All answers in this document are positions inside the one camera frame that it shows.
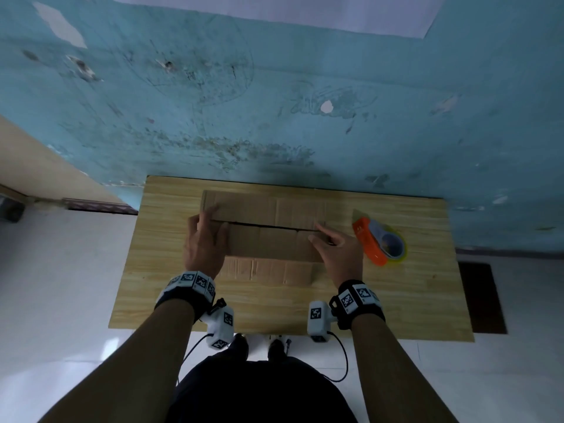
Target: white paper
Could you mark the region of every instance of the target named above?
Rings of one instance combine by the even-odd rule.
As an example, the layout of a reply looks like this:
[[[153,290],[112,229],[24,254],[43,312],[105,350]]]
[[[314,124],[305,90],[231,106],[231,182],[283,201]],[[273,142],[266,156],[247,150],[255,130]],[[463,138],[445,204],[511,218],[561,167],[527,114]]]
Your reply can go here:
[[[445,0],[115,0],[144,6],[423,38]]]

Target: wooden table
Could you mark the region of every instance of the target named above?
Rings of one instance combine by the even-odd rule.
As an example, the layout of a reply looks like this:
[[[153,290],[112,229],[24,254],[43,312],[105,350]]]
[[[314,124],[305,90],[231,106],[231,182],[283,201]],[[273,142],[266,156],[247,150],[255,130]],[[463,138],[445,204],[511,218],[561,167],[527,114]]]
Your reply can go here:
[[[384,267],[364,258],[364,282],[380,298],[391,330],[398,338],[474,341],[443,200],[174,177],[147,178],[110,328],[141,325],[161,289],[183,270],[186,220],[199,211],[203,190],[324,199],[328,225],[349,234],[356,211],[391,225],[408,244],[407,258]],[[307,288],[262,286],[221,273],[216,288],[216,297],[235,310],[235,332],[243,333],[306,334],[310,301],[335,295],[321,264]],[[197,322],[194,330],[206,327]]]

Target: black pants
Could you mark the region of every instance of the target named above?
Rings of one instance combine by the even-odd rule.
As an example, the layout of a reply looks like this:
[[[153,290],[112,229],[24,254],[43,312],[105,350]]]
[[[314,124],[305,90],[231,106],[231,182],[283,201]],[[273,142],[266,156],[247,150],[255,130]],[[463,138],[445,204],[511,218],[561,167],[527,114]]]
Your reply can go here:
[[[334,384],[286,356],[281,342],[273,346],[268,361],[247,361],[247,350],[237,347],[204,359],[177,386],[166,422],[211,422],[241,410],[245,422],[356,422]]]

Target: hand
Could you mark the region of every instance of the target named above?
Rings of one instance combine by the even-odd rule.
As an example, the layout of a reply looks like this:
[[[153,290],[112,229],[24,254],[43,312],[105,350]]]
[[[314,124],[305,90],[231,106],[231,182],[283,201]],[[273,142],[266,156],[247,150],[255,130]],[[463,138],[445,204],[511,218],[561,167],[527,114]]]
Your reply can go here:
[[[362,280],[363,250],[356,237],[317,223],[315,226],[334,243],[331,245],[313,234],[308,238],[323,258],[327,273],[337,289],[350,279]]]
[[[210,219],[217,209],[212,206],[188,218],[188,233],[184,241],[184,267],[215,278],[225,260],[229,224],[223,223],[214,237]]]

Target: forearm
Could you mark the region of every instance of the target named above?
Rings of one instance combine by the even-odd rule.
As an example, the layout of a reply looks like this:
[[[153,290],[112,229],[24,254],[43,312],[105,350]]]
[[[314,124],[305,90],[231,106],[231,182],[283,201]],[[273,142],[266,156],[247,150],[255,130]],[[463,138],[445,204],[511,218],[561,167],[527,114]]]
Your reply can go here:
[[[164,421],[193,322],[194,309],[187,302],[171,299],[159,305],[41,423]]]
[[[371,422],[457,421],[382,319],[359,315],[351,330]]]

